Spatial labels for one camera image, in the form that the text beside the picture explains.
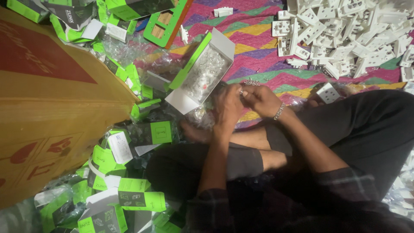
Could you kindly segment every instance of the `colorful quilt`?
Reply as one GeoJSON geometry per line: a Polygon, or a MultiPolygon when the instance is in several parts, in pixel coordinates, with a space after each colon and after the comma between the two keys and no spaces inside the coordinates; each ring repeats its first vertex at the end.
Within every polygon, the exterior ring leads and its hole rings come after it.
{"type": "MultiPolygon", "coordinates": [[[[339,80],[327,78],[316,70],[299,70],[285,62],[294,56],[279,57],[277,55],[277,39],[271,36],[271,23],[274,16],[282,10],[281,0],[195,0],[186,15],[183,26],[188,30],[191,43],[201,40],[207,30],[215,27],[236,44],[234,63],[223,77],[227,83],[240,83],[258,80],[269,86],[278,96],[300,95],[307,98],[310,89],[318,83],[335,81],[340,83],[364,83],[365,85],[381,85],[381,88],[398,88],[400,58],[383,64],[380,69],[371,70],[367,75],[357,79],[341,77],[339,80]],[[233,15],[214,17],[214,9],[232,7],[233,15]]],[[[172,58],[182,59],[191,45],[184,46],[180,34],[174,39],[168,51],[172,58]]],[[[156,60],[163,49],[152,47],[153,59],[156,60]]],[[[243,126],[254,124],[258,116],[246,112],[242,118],[243,126]]]]}

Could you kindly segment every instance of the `hand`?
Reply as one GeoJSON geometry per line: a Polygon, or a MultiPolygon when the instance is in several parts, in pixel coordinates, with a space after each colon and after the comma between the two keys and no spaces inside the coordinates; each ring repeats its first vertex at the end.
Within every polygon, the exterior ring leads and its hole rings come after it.
{"type": "Polygon", "coordinates": [[[224,88],[215,99],[217,112],[214,130],[221,133],[232,133],[240,119],[243,104],[240,101],[240,84],[232,84],[224,88]]]}
{"type": "Polygon", "coordinates": [[[243,97],[261,117],[274,117],[282,101],[267,86],[245,86],[243,97]]]}

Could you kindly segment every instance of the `silver bracelet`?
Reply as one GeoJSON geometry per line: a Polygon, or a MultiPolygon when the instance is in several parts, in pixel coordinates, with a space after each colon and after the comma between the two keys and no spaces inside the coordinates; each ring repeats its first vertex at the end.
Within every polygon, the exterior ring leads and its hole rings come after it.
{"type": "Polygon", "coordinates": [[[277,111],[276,115],[273,117],[275,121],[279,118],[280,114],[282,114],[283,109],[285,108],[286,104],[282,103],[282,105],[279,108],[279,111],[277,111]]]}

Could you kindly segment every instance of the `blue object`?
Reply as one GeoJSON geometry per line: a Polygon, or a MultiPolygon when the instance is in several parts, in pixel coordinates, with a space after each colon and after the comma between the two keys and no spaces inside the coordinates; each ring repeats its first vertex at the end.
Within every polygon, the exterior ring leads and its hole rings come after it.
{"type": "Polygon", "coordinates": [[[135,29],[136,32],[143,30],[148,24],[149,18],[146,18],[142,21],[142,23],[135,29]]]}

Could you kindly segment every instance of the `brown cardboard box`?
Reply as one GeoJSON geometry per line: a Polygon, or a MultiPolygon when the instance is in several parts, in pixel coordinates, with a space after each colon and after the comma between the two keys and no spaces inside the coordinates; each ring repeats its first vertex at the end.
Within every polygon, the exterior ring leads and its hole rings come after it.
{"type": "Polygon", "coordinates": [[[0,7],[0,209],[85,163],[138,101],[90,53],[51,26],[0,7]]]}

